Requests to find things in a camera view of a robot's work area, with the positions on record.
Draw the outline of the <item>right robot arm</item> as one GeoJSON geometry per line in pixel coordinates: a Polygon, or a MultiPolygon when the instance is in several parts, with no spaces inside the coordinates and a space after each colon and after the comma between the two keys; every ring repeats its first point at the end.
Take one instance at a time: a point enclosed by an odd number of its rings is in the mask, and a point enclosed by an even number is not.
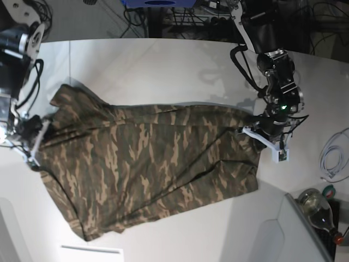
{"type": "Polygon", "coordinates": [[[1,143],[25,134],[44,69],[39,49],[52,18],[47,1],[1,1],[1,143]],[[21,114],[24,106],[28,109],[21,114]]]}

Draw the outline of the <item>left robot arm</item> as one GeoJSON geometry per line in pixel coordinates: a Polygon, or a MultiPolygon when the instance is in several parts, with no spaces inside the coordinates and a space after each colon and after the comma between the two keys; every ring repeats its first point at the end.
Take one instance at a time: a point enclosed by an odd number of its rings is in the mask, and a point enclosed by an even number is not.
{"type": "Polygon", "coordinates": [[[231,17],[244,44],[231,50],[231,60],[266,102],[261,116],[255,117],[252,128],[269,141],[275,142],[290,135],[301,124],[295,115],[304,107],[301,89],[294,81],[294,62],[284,49],[284,31],[278,1],[227,1],[231,17]],[[238,52],[254,52],[259,71],[268,84],[259,87],[236,58],[238,52]]]}

